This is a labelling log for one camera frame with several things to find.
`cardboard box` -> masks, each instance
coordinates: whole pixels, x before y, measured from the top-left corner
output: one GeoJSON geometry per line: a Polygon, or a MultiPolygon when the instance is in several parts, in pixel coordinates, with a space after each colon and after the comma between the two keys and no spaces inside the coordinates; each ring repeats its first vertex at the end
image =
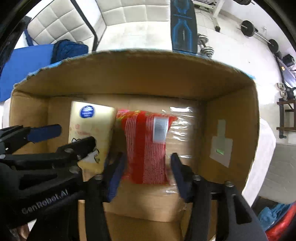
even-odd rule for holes
{"type": "MultiPolygon", "coordinates": [[[[195,173],[208,181],[230,180],[239,190],[244,188],[257,147],[259,113],[255,83],[239,70],[171,52],[102,52],[65,60],[15,86],[10,125],[58,123],[63,128],[60,137],[31,143],[18,153],[55,151],[66,144],[72,100],[152,112],[172,106],[192,107],[194,125],[188,129],[191,137],[183,144],[170,143],[169,139],[166,155],[173,151],[188,153],[190,161],[182,161],[187,161],[195,173]]],[[[113,240],[129,236],[172,240],[168,230],[174,230],[173,236],[179,240],[181,229],[183,234],[186,230],[190,209],[184,214],[184,203],[177,192],[166,191],[170,188],[122,181],[116,198],[105,205],[113,240]],[[125,228],[117,230],[114,223],[125,228]]],[[[209,237],[214,230],[213,224],[209,237]]]]}

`blue mat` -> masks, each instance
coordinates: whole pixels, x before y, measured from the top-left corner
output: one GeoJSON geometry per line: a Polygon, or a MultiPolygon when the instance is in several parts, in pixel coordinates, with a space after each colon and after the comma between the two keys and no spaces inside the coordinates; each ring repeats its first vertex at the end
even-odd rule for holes
{"type": "Polygon", "coordinates": [[[13,85],[28,73],[50,65],[54,45],[36,45],[15,49],[0,76],[0,102],[10,98],[13,85]]]}

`white label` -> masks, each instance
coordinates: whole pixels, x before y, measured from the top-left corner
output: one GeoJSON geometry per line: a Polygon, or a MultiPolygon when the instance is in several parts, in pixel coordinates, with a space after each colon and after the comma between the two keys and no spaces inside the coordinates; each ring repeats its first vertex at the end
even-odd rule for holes
{"type": "Polygon", "coordinates": [[[87,157],[85,157],[85,158],[83,158],[81,160],[85,161],[85,162],[89,162],[89,163],[99,163],[100,159],[99,159],[98,150],[96,149],[95,151],[89,153],[87,157]]]}
{"type": "Polygon", "coordinates": [[[153,120],[153,142],[165,143],[168,132],[168,118],[154,117],[153,120]]]}

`red snack package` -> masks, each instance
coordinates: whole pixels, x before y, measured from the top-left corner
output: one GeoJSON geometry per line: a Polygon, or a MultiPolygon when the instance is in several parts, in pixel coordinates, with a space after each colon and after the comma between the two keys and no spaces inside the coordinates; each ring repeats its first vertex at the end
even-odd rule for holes
{"type": "Polygon", "coordinates": [[[125,178],[136,184],[165,184],[165,137],[177,117],[146,111],[118,112],[126,136],[125,178]]]}

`white wall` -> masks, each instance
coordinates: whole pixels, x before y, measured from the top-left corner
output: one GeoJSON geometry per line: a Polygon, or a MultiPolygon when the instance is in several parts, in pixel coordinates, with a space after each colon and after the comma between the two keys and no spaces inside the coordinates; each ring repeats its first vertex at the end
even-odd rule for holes
{"type": "Polygon", "coordinates": [[[266,39],[274,39],[279,44],[283,56],[291,54],[296,58],[296,52],[280,27],[273,19],[256,3],[240,5],[233,0],[225,0],[222,10],[229,12],[241,20],[249,20],[266,39]]]}

